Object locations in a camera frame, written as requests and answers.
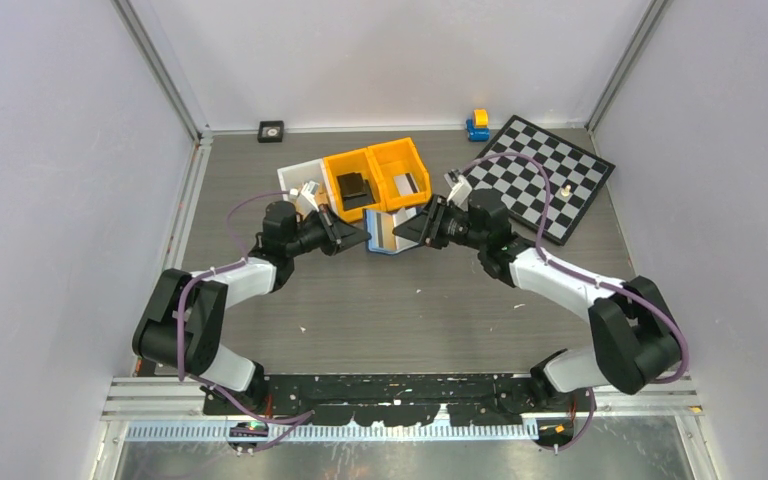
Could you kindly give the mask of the black object in bin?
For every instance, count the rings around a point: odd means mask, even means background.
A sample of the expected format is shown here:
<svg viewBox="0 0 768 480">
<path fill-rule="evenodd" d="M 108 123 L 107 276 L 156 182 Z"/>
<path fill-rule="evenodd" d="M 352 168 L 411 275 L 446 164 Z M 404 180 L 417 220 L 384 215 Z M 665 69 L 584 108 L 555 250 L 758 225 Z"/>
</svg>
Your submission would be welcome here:
<svg viewBox="0 0 768 480">
<path fill-rule="evenodd" d="M 339 175 L 337 184 L 345 210 L 365 207 L 375 202 L 369 182 L 358 172 Z"/>
</svg>

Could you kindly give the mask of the orange plastic bin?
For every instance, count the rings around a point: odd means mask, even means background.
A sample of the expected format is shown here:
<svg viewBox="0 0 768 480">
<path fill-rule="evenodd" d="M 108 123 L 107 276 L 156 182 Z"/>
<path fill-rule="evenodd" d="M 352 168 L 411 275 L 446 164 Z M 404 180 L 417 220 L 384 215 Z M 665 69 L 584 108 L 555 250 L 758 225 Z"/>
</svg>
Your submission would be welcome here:
<svg viewBox="0 0 768 480">
<path fill-rule="evenodd" d="M 431 196 L 431 181 L 427 168 L 420 158 L 411 137 L 374 144 L 368 147 L 375 158 L 381 180 L 379 187 L 387 211 L 396 211 L 424 205 Z M 417 194 L 400 197 L 397 195 L 393 177 L 411 173 L 420 187 Z"/>
<path fill-rule="evenodd" d="M 366 210 L 383 208 L 381 175 L 369 148 L 326 156 L 324 164 L 337 213 L 343 220 L 359 222 Z"/>
</svg>

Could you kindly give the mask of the blue leather card holder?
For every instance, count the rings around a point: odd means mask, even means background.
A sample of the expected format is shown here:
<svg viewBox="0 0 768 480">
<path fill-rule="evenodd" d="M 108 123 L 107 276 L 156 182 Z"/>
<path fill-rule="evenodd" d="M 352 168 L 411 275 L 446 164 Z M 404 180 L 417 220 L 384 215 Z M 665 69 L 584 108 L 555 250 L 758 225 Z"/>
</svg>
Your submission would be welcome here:
<svg viewBox="0 0 768 480">
<path fill-rule="evenodd" d="M 417 242 L 394 234 L 394 229 L 413 218 L 420 207 L 401 208 L 394 212 L 374 209 L 364 211 L 363 223 L 370 239 L 366 242 L 366 250 L 382 255 L 397 255 L 419 246 Z"/>
</svg>

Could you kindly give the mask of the orange plastic bin left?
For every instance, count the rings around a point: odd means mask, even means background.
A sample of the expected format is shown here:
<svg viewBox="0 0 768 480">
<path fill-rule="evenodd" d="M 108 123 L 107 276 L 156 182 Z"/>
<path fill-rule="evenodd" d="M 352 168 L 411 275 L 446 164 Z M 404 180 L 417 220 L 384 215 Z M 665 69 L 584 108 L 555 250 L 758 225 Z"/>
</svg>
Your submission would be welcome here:
<svg viewBox="0 0 768 480">
<path fill-rule="evenodd" d="M 326 156 L 324 164 L 337 213 L 343 220 L 359 222 L 366 210 L 383 208 L 381 175 L 369 148 Z"/>
</svg>

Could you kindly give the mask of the small black square device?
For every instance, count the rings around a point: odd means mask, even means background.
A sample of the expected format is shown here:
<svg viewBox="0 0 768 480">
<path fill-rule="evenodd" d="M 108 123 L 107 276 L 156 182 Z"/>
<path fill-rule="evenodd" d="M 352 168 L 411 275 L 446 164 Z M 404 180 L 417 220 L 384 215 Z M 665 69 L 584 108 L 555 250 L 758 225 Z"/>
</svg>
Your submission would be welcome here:
<svg viewBox="0 0 768 480">
<path fill-rule="evenodd" d="M 259 143 L 281 143 L 285 133 L 285 123 L 282 120 L 260 121 L 257 141 Z"/>
</svg>

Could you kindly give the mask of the card in orange bin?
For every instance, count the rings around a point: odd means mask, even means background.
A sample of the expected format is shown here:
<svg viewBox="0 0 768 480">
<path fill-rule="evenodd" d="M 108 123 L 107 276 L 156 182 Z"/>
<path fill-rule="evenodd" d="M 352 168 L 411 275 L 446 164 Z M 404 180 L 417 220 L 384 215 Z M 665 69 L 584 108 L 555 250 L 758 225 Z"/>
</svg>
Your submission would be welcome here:
<svg viewBox="0 0 768 480">
<path fill-rule="evenodd" d="M 411 173 L 398 174 L 393 177 L 397 195 L 400 197 L 417 194 L 420 187 Z"/>
</svg>

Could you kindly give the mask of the black white chessboard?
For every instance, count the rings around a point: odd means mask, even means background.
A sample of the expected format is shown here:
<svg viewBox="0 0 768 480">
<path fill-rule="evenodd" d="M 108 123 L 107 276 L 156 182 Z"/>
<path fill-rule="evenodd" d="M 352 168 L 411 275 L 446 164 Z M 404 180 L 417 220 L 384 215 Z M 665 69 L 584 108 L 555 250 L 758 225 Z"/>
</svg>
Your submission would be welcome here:
<svg viewBox="0 0 768 480">
<path fill-rule="evenodd" d="M 548 211 L 542 237 L 565 245 L 615 165 L 529 120 L 513 115 L 480 151 L 465 176 L 473 189 L 501 193 L 512 219 L 536 231 Z M 560 191 L 571 186 L 571 195 Z"/>
</svg>

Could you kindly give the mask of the orange plastic bin right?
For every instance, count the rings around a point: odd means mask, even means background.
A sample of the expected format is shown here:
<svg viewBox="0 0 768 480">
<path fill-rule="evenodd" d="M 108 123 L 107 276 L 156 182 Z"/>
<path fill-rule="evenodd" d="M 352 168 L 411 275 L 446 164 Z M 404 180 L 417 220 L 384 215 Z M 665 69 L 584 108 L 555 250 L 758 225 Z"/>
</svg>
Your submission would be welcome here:
<svg viewBox="0 0 768 480">
<path fill-rule="evenodd" d="M 420 158 L 411 137 L 374 144 L 368 147 L 375 158 L 381 180 L 379 187 L 387 211 L 396 211 L 424 205 L 431 196 L 431 181 L 427 168 Z M 397 195 L 393 177 L 411 173 L 420 187 L 417 194 L 400 197 Z"/>
</svg>

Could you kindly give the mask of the gold striped card pocket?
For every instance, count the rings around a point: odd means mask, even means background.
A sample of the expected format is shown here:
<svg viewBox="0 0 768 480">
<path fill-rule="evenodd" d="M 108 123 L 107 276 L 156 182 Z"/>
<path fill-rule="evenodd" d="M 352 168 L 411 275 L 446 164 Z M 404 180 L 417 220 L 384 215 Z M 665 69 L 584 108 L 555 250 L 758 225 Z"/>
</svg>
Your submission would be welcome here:
<svg viewBox="0 0 768 480">
<path fill-rule="evenodd" d="M 373 253 L 393 255 L 398 252 L 398 238 L 393 234 L 394 216 L 389 213 L 372 214 L 368 221 L 371 239 L 368 249 Z"/>
</svg>

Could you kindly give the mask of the white plastic bin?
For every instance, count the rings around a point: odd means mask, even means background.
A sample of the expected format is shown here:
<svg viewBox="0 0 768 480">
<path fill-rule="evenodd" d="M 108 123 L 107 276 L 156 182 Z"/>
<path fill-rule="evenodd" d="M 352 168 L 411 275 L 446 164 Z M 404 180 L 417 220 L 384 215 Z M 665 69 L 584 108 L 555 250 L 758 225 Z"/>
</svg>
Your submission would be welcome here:
<svg viewBox="0 0 768 480">
<path fill-rule="evenodd" d="M 327 202 L 331 208 L 335 207 L 334 197 L 331 190 L 331 182 L 325 168 L 323 158 L 310 160 L 286 167 L 279 168 L 277 171 L 280 189 L 285 191 L 284 199 L 289 200 L 289 191 L 300 187 L 306 181 L 314 180 L 321 184 L 322 192 L 327 195 Z"/>
</svg>

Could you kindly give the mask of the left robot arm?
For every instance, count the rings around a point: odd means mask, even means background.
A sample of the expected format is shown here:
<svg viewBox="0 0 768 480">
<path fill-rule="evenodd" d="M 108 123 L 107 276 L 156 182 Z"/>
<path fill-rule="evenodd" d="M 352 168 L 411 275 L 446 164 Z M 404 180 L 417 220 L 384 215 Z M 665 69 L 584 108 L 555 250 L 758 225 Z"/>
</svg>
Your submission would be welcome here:
<svg viewBox="0 0 768 480">
<path fill-rule="evenodd" d="M 132 337 L 140 358 L 173 366 L 228 391 L 240 412 L 258 412 L 267 398 L 264 368 L 223 345 L 225 312 L 245 300 L 280 290 L 295 259 L 314 250 L 334 256 L 370 240 L 365 230 L 327 205 L 300 215 L 288 201 L 265 209 L 254 248 L 238 262 L 199 273 L 163 271 Z"/>
</svg>

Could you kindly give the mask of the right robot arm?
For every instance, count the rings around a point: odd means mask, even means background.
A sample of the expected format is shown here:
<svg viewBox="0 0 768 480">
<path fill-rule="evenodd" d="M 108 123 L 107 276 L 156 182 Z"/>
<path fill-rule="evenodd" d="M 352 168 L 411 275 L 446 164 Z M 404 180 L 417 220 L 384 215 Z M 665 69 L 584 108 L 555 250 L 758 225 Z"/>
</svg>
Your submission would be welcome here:
<svg viewBox="0 0 768 480">
<path fill-rule="evenodd" d="M 393 232 L 435 249 L 472 248 L 491 278 L 541 295 L 589 326 L 590 346 L 561 350 L 531 368 L 531 397 L 544 410 L 558 409 L 575 390 L 611 385 L 633 395 L 671 382 L 668 370 L 677 377 L 686 370 L 686 341 L 651 280 L 602 279 L 549 255 L 513 230 L 493 190 L 472 192 L 464 208 L 434 195 Z"/>
</svg>

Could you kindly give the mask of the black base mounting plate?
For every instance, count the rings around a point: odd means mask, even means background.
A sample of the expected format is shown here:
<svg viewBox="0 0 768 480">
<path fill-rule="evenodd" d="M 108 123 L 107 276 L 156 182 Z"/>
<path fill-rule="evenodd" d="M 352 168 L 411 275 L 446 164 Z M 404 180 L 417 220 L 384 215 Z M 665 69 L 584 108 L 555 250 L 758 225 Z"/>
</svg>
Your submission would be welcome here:
<svg viewBox="0 0 768 480">
<path fill-rule="evenodd" d="M 508 373 L 272 374 L 242 392 L 203 391 L 207 415 L 309 413 L 316 426 L 427 426 L 438 417 L 456 427 L 506 426 L 532 413 L 583 419 L 591 406 L 582 390 L 549 394 L 529 376 Z"/>
</svg>

